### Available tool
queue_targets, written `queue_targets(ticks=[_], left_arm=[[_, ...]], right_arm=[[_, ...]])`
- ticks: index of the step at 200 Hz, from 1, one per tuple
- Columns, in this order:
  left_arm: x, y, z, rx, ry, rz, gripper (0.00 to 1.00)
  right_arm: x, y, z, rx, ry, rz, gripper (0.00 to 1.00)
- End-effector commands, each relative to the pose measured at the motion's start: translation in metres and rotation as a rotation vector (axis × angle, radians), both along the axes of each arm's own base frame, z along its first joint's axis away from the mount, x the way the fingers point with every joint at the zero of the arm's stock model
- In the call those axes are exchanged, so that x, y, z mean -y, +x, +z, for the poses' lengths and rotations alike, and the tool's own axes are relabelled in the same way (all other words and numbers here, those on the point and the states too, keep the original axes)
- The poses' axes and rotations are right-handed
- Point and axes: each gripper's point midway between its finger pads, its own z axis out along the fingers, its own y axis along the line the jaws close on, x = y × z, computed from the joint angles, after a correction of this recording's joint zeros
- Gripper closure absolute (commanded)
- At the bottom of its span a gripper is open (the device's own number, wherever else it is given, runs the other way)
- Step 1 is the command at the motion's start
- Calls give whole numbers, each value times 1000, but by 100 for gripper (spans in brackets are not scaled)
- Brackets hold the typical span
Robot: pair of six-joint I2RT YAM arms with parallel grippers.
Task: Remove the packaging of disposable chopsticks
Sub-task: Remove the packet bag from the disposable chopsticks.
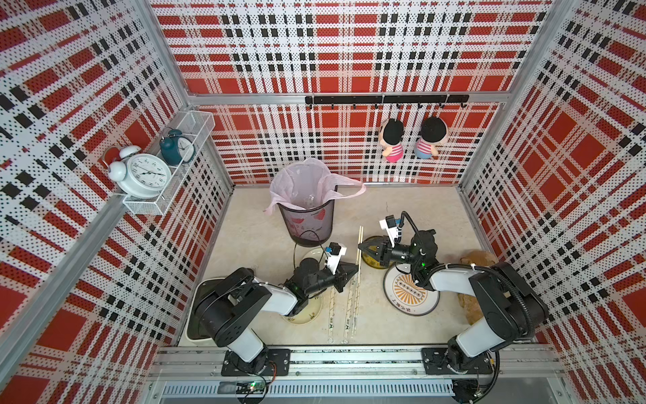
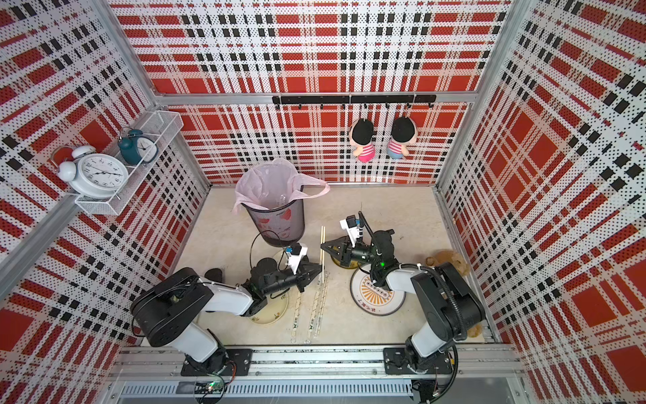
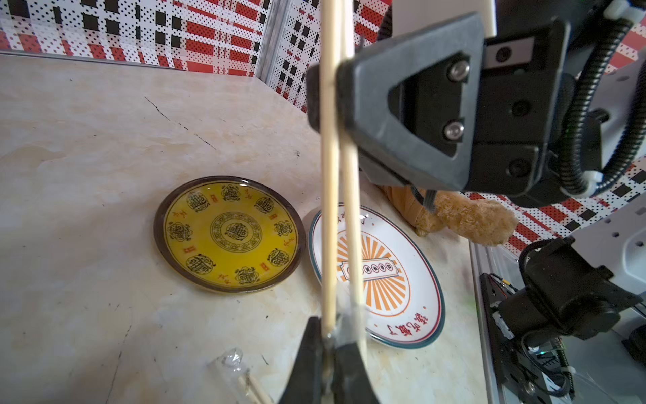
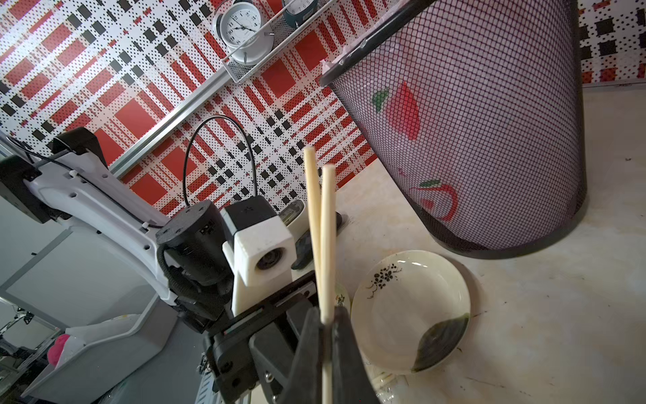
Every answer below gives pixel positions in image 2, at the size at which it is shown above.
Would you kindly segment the bare wooden chopstick pair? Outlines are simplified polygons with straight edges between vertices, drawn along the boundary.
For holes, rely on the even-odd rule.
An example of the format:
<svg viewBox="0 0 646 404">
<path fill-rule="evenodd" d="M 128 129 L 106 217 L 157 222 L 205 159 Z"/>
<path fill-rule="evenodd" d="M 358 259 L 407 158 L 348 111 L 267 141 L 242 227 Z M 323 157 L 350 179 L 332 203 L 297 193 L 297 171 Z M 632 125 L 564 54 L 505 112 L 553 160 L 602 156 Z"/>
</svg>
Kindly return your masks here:
<svg viewBox="0 0 646 404">
<path fill-rule="evenodd" d="M 325 271 L 325 251 L 323 249 L 323 244 L 326 242 L 326 227 L 321 226 L 321 240 L 320 240 L 320 265 L 321 265 L 321 274 L 324 274 Z"/>
</svg>

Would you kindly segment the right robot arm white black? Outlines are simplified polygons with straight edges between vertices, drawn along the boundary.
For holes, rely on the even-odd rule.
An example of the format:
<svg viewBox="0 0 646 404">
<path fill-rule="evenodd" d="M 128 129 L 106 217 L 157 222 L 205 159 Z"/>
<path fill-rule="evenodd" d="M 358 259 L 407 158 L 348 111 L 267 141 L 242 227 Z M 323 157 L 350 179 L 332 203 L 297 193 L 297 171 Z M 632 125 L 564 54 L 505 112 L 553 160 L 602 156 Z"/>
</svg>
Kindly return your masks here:
<svg viewBox="0 0 646 404">
<path fill-rule="evenodd" d="M 414 295 L 425 322 L 400 348 L 384 351 L 389 375 L 454 373 L 458 367 L 457 343 L 486 318 L 486 311 L 462 274 L 450 263 L 435 267 L 404 264 L 395 257 L 394 230 L 374 231 L 363 213 L 340 222 L 346 236 L 321 244 L 342 268 L 357 266 L 353 284 L 373 292 L 377 301 L 358 299 L 373 311 L 385 302 Z"/>
</svg>

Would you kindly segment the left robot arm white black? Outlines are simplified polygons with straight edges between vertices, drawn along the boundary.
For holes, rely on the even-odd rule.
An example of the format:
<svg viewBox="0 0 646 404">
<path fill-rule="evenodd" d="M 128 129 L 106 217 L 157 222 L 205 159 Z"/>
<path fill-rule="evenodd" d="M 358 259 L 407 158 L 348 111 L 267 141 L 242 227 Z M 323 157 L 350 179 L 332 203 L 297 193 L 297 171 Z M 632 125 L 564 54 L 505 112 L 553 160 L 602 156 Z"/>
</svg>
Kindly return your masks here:
<svg viewBox="0 0 646 404">
<path fill-rule="evenodd" d="M 186 267 L 136 298 L 131 315 L 149 345 L 184 354 L 181 375 L 218 375 L 232 359 L 217 336 L 196 323 L 197 317 L 203 312 L 254 316 L 273 294 L 292 287 L 304 292 L 321 272 L 322 266 L 306 256 L 295 269 L 280 269 L 276 260 L 265 258 L 252 267 L 247 281 L 230 286 Z"/>
</svg>

